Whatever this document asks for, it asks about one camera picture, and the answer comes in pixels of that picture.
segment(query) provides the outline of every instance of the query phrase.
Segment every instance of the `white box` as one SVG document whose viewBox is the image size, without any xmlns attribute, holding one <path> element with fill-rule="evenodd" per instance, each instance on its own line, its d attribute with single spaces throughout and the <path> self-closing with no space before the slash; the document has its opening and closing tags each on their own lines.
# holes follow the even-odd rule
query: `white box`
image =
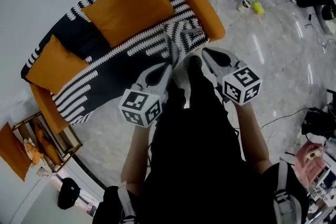
<svg viewBox="0 0 336 224">
<path fill-rule="evenodd" d="M 147 128 L 162 113 L 160 96 L 126 89 L 118 106 L 127 122 Z"/>
<path fill-rule="evenodd" d="M 262 79 L 251 67 L 244 66 L 223 77 L 223 94 L 239 105 L 246 104 L 260 93 Z"/>
</svg>

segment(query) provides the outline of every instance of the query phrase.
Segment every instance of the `sofa armrest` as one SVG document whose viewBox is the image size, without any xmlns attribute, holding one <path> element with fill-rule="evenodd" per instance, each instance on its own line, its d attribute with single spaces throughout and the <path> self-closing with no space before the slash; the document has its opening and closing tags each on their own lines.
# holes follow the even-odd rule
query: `sofa armrest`
<svg viewBox="0 0 336 224">
<path fill-rule="evenodd" d="M 54 134 L 60 133 L 69 123 L 59 114 L 50 92 L 35 84 L 30 84 L 35 100 Z"/>
<path fill-rule="evenodd" d="M 203 31 L 215 41 L 225 36 L 225 29 L 209 0 L 186 0 L 202 24 Z"/>
</svg>

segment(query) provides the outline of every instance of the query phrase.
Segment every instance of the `black and white patterned blanket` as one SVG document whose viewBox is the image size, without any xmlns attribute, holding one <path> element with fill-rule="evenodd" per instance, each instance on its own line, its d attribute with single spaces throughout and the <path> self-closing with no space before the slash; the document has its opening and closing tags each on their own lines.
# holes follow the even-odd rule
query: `black and white patterned blanket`
<svg viewBox="0 0 336 224">
<path fill-rule="evenodd" d="M 89 66 L 64 85 L 60 92 L 51 93 L 57 110 L 71 124 L 86 122 L 95 109 L 123 95 L 125 89 L 131 87 L 145 69 L 162 62 L 169 62 L 176 67 L 187 54 L 209 41 L 205 33 L 200 31 L 201 25 L 186 1 L 170 0 L 175 10 L 173 16 L 111 49 L 90 20 L 80 11 L 82 7 L 94 1 L 79 2 L 61 19 L 62 27 L 71 22 L 80 22 L 77 27 L 80 27 L 81 34 L 85 35 L 84 42 L 89 43 L 86 49 L 79 51 L 77 47 L 70 47 L 70 43 L 66 46 L 68 36 L 63 40 L 60 38 L 60 35 L 64 35 L 61 31 L 64 29 L 59 30 L 57 24 L 41 42 L 44 46 L 51 34 L 56 32 L 55 36 L 67 49 L 89 62 Z M 83 32 L 86 25 L 90 25 L 90 29 Z M 23 68 L 24 79 L 41 53 L 41 47 L 40 44 L 35 49 Z"/>
</svg>

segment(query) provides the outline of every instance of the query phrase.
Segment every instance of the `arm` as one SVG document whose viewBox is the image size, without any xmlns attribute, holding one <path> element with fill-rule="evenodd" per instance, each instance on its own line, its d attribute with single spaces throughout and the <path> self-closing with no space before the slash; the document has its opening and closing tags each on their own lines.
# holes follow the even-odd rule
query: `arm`
<svg viewBox="0 0 336 224">
<path fill-rule="evenodd" d="M 268 148 L 261 134 L 256 116 L 250 103 L 235 105 L 240 126 L 242 147 L 246 161 L 260 174 L 272 163 L 269 160 Z"/>
<path fill-rule="evenodd" d="M 150 128 L 136 126 L 124 167 L 121 181 L 127 182 L 127 190 L 139 195 L 147 172 L 147 157 Z"/>
</svg>

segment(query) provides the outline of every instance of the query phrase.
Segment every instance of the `sofa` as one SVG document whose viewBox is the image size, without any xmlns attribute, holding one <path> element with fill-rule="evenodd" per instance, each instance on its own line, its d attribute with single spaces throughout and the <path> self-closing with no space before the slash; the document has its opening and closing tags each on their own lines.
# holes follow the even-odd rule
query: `sofa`
<svg viewBox="0 0 336 224">
<path fill-rule="evenodd" d="M 104 30 L 98 30 L 86 16 L 89 14 L 86 8 L 100 3 L 98 0 L 80 1 L 49 31 L 27 60 L 21 77 L 30 83 L 34 98 L 54 133 L 69 124 L 87 121 L 99 106 L 121 96 L 146 68 L 163 61 L 175 67 L 188 53 L 225 36 L 225 29 L 208 0 L 169 1 L 173 6 L 172 16 L 148 25 L 113 46 L 114 39 L 108 42 L 110 39 Z M 34 66 L 40 65 L 40 75 L 44 72 L 41 65 L 52 65 L 39 60 L 46 54 L 46 45 L 52 39 L 78 61 L 86 63 L 61 90 L 55 91 L 34 83 L 30 79 L 33 76 L 29 75 Z M 52 72 L 48 74 L 51 83 L 55 80 L 52 75 Z"/>
</svg>

